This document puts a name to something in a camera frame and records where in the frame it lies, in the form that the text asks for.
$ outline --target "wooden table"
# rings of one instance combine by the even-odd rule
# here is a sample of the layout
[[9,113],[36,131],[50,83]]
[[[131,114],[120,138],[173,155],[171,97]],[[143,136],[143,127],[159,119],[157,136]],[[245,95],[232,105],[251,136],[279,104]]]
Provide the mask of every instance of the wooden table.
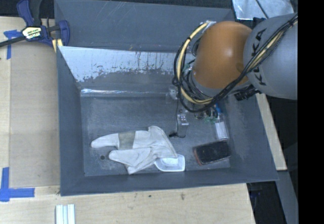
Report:
[[[6,40],[2,35],[4,31],[21,30],[24,26],[24,21],[21,18],[0,17],[0,41]],[[49,53],[54,52],[50,47],[42,46],[40,43],[21,42],[15,44],[12,49],[13,57],[7,60],[7,47],[0,48],[0,170],[10,166],[10,154],[15,153],[9,149],[10,147],[13,149],[10,146],[10,137],[14,135],[10,119],[15,119],[11,115],[11,92],[13,91],[11,61],[15,59],[15,54],[19,50],[45,49]],[[35,87],[34,92],[39,92],[39,90]],[[33,94],[21,92],[21,104],[26,106],[27,112],[28,106],[33,104],[32,98]],[[257,100],[276,168],[277,170],[286,170],[285,159],[266,97],[257,95]],[[46,99],[37,102],[40,103],[40,108],[46,108]],[[39,117],[39,121],[44,118],[42,113],[30,117]],[[28,121],[28,117],[23,118],[22,121]],[[29,126],[28,131],[31,132],[31,130],[33,130],[33,126]],[[37,144],[34,145],[36,156],[38,148]],[[19,149],[23,150],[24,144],[21,144]],[[53,171],[48,168],[51,168],[48,164],[40,165],[42,172],[51,173]],[[29,175],[28,165],[22,165],[20,171],[22,176],[27,177]],[[34,198],[11,199],[8,203],[0,202],[0,223],[54,223],[55,206],[58,204],[75,205],[77,224],[255,223],[246,184],[70,197],[61,197],[59,191],[59,185],[39,185],[35,187]]]

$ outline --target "yellow cable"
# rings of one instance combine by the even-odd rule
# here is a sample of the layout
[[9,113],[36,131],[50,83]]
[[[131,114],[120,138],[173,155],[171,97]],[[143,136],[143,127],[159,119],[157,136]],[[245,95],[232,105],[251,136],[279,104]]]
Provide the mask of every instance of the yellow cable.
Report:
[[[189,43],[191,42],[191,40],[196,36],[196,34],[198,34],[202,29],[204,29],[206,26],[208,25],[208,22],[202,24],[201,26],[199,26],[190,36],[189,38],[185,41],[184,45],[182,46],[182,50],[180,51],[180,55],[179,55],[179,59],[178,59],[178,64],[177,64],[177,77],[178,79],[180,79],[180,75],[181,75],[181,64],[182,64],[182,60],[183,60],[183,56],[185,53],[185,50],[187,49]],[[207,104],[209,103],[212,98],[210,99],[206,99],[206,100],[194,100],[192,99],[187,92],[185,91],[185,89],[183,87],[181,88],[181,93],[182,95],[190,102],[194,103],[194,104]]]

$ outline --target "blue clamp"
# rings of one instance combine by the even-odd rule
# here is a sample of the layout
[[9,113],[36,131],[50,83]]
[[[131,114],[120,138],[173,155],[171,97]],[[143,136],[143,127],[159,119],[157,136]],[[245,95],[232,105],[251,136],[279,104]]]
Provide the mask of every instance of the blue clamp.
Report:
[[2,169],[0,201],[9,202],[11,198],[29,198],[35,197],[35,188],[9,188],[9,168]]
[[[11,30],[11,31],[5,31],[4,35],[8,38],[16,38],[16,37],[21,37],[22,33],[20,31],[17,30]],[[7,47],[7,60],[11,58],[11,44],[8,45]]]
[[[42,25],[42,21],[39,18],[39,7],[42,0],[21,0],[17,3],[17,11],[19,16],[24,19],[26,28],[30,26],[36,26],[41,29],[41,34],[38,37],[27,38],[26,41],[38,41],[53,47],[53,38],[50,36],[50,28],[46,28]],[[53,29],[61,30],[61,40],[63,45],[67,45],[70,40],[69,25],[66,20],[59,21],[59,28],[54,27]]]

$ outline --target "phone screen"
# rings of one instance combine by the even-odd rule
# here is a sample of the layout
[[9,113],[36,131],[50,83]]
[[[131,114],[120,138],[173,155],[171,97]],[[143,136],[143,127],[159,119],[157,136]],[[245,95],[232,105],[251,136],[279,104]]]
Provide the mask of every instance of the phone screen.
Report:
[[230,156],[227,141],[216,141],[194,148],[194,154],[199,165],[212,163]]

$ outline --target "wooden board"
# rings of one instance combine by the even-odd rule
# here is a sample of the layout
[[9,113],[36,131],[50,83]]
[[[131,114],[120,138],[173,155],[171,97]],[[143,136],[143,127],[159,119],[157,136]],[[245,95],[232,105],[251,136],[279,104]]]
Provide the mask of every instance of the wooden board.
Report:
[[73,197],[58,192],[37,188],[35,198],[0,204],[1,223],[54,223],[58,204],[75,205],[77,224],[255,223],[245,184]]

